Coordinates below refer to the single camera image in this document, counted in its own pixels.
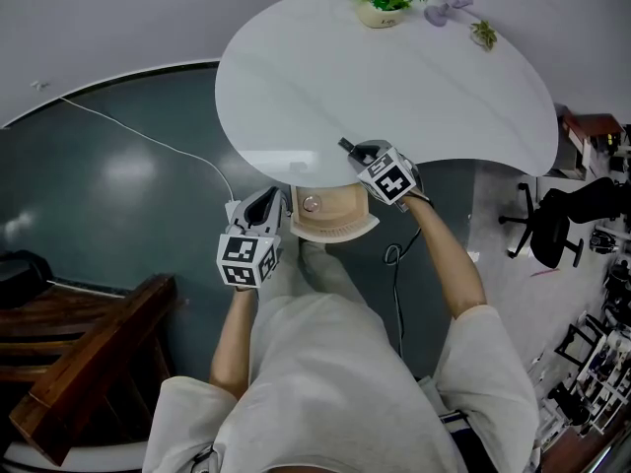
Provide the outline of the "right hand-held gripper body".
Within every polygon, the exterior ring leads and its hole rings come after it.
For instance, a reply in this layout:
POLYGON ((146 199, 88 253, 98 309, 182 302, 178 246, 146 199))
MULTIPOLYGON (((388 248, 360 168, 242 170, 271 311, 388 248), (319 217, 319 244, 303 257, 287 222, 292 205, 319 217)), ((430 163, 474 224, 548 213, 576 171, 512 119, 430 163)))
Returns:
POLYGON ((395 205, 401 212, 408 210, 403 201, 405 196, 424 199, 418 170, 392 144, 387 151, 364 152, 368 155, 368 166, 357 178, 375 199, 395 205))

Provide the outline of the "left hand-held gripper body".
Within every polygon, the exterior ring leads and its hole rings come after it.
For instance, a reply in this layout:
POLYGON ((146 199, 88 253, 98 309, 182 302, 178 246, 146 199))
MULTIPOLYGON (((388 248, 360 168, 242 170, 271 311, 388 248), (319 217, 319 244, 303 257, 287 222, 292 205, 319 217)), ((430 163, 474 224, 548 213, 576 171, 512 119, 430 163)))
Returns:
POLYGON ((236 288, 260 288, 280 261, 279 229, 279 220, 259 226, 232 220, 220 235, 216 255, 223 282, 236 288))

